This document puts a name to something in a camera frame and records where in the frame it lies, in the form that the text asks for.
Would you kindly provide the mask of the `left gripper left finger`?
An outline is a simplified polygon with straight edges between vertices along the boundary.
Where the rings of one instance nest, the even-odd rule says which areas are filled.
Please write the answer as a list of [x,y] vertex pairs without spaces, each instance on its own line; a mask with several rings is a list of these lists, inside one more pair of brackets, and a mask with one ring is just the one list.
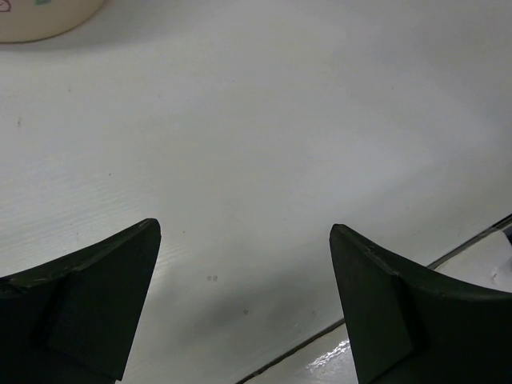
[[3,383],[122,380],[161,244],[157,219],[1,279]]

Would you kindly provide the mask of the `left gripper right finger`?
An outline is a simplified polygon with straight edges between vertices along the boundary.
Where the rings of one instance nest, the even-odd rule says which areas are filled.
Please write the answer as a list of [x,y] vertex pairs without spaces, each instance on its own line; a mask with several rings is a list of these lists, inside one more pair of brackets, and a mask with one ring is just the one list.
[[508,383],[511,296],[440,274],[348,226],[330,252],[360,383]]

